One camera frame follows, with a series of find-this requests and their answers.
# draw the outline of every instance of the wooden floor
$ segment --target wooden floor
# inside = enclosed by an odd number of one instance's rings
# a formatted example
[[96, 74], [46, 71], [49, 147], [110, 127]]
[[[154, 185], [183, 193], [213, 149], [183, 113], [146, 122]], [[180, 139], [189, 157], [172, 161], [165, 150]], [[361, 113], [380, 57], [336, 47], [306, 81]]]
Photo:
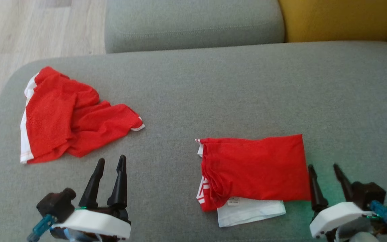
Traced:
[[0, 1], [0, 94], [11, 74], [31, 61], [105, 53], [105, 5], [104, 0]]

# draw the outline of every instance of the teal connector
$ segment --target teal connector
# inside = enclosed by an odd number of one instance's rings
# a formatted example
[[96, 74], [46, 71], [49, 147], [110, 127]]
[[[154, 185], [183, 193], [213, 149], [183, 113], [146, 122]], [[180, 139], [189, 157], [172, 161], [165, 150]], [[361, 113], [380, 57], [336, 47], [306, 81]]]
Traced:
[[56, 222], [55, 218], [50, 214], [46, 215], [37, 225], [32, 229], [27, 237], [28, 242], [37, 242], [40, 237]]
[[370, 209], [382, 217], [385, 224], [387, 224], [387, 208], [383, 204], [381, 204], [379, 201], [373, 200], [370, 203]]

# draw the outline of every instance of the gray sofa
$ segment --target gray sofa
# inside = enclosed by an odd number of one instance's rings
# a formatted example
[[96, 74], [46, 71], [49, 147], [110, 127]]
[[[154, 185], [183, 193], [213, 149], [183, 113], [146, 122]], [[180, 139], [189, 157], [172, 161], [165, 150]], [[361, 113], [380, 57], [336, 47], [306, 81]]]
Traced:
[[[106, 23], [109, 52], [141, 50], [143, 45], [129, 37], [109, 40], [110, 24], [115, 23]], [[281, 34], [280, 27], [270, 28], [275, 36]], [[124, 39], [121, 44], [116, 44], [118, 37]], [[214, 47], [218, 40], [213, 39]], [[178, 43], [168, 48], [206, 47]], [[144, 48], [163, 46], [157, 41]], [[92, 85], [102, 100], [126, 103], [146, 128], [83, 158], [64, 155], [45, 164], [21, 165], [23, 90], [44, 66]], [[344, 200], [334, 162], [352, 181], [373, 181], [387, 190], [387, 43], [266, 43], [27, 64], [10, 78], [0, 98], [0, 241], [24, 241], [41, 219], [35, 205], [49, 192], [70, 187], [77, 192], [76, 205], [101, 157], [107, 165], [98, 203], [105, 204], [120, 154], [127, 156], [132, 241], [316, 241], [309, 231], [309, 202], [287, 202], [284, 216], [221, 229], [217, 214], [202, 212], [195, 199], [201, 178], [195, 138], [296, 133], [304, 135], [307, 162], [315, 165], [330, 204]], [[380, 239], [387, 241], [387, 236]], [[47, 233], [41, 241], [57, 240]]]
[[282, 43], [277, 0], [109, 0], [107, 53]]

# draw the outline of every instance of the white trim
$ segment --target white trim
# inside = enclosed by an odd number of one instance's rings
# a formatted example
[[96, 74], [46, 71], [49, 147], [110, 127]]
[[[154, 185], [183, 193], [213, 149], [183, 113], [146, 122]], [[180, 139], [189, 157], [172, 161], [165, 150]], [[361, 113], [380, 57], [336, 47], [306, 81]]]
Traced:
[[132, 128], [131, 130], [137, 132], [137, 131], [140, 131], [140, 130], [144, 129], [145, 127], [146, 127], [146, 126], [145, 126], [144, 124], [142, 124], [140, 127], [138, 127], [138, 128]]
[[204, 181], [204, 177], [201, 178], [200, 188], [198, 188], [198, 193], [197, 193], [197, 199], [200, 199], [200, 198], [204, 197], [203, 181]]
[[195, 142], [197, 142], [200, 145], [200, 148], [198, 149], [197, 154], [202, 158], [203, 157], [204, 145], [201, 144], [201, 139], [195, 139]]
[[34, 95], [34, 88], [37, 87], [35, 83], [35, 77], [38, 75], [35, 74], [26, 85], [24, 94], [26, 96], [26, 105], [25, 110], [23, 111], [22, 120], [20, 121], [20, 163], [26, 164], [28, 160], [34, 159], [34, 155], [31, 151], [31, 144], [29, 144], [28, 132], [26, 131], [26, 106], [29, 103], [29, 100]]

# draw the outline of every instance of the robotic arm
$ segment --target robotic arm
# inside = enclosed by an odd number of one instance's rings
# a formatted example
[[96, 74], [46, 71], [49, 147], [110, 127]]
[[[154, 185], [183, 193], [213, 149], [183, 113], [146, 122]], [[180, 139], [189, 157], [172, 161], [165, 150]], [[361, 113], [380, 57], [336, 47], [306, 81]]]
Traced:
[[313, 238], [328, 242], [378, 242], [378, 234], [387, 234], [386, 191], [375, 183], [362, 184], [347, 179], [337, 164], [334, 172], [346, 202], [329, 207], [313, 165], [310, 176], [311, 208], [314, 211], [310, 232]]
[[37, 242], [47, 230], [53, 237], [70, 242], [117, 242], [129, 239], [131, 222], [126, 212], [126, 157], [120, 156], [113, 193], [107, 200], [108, 207], [98, 207], [96, 198], [104, 164], [101, 158], [80, 199], [80, 208], [74, 209], [71, 204], [76, 194], [70, 188], [61, 193], [49, 193], [37, 204], [43, 219], [28, 236], [28, 242]]

